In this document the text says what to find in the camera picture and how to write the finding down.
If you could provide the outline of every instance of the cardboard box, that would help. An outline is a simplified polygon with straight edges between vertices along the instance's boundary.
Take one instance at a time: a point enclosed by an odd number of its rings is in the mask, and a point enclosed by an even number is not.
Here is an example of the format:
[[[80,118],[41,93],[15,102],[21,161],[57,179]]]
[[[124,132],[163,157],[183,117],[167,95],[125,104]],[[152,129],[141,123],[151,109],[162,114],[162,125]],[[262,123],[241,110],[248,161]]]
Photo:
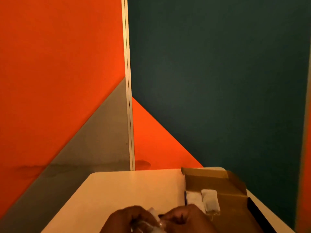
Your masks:
[[[220,214],[208,216],[219,233],[276,233],[251,198],[247,197],[246,185],[232,172],[182,168],[182,173],[187,191],[217,191]]]

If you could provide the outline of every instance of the orange triangular panel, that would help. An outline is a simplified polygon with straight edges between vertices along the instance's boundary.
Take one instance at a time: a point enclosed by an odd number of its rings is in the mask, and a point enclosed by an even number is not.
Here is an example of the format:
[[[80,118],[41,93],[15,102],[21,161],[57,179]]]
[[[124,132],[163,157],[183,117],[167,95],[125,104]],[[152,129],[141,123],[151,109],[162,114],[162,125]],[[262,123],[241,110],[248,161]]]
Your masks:
[[[202,165],[134,98],[136,170],[202,167]]]

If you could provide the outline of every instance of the hand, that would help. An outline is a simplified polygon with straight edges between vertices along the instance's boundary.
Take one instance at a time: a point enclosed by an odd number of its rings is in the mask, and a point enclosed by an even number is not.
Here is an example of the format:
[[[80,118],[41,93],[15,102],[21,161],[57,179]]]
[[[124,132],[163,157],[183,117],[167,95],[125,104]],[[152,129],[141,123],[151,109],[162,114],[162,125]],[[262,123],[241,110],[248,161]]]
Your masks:
[[[167,233],[217,233],[208,217],[194,204],[172,209],[161,217]]]
[[[131,224],[135,220],[143,220],[152,226],[158,226],[158,222],[150,212],[140,206],[132,206],[112,213],[100,233],[131,233]]]

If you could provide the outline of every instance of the white table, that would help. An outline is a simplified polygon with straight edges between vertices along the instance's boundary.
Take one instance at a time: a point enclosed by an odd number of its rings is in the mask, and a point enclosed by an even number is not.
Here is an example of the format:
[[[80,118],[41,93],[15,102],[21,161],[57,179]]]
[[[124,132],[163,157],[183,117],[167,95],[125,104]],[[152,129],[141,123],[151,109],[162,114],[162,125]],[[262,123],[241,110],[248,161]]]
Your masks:
[[[99,233],[109,215],[121,208],[141,205],[165,213],[184,205],[184,190],[180,169],[93,173],[42,233]],[[294,233],[249,191],[248,196],[278,233]]]

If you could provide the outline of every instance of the dark teal wall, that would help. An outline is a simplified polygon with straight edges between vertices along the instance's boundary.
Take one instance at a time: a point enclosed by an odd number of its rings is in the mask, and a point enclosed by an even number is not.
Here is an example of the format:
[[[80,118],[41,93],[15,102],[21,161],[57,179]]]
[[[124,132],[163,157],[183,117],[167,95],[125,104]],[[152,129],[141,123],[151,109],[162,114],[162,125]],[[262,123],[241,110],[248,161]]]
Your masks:
[[[294,227],[311,0],[128,0],[128,14],[133,97]]]

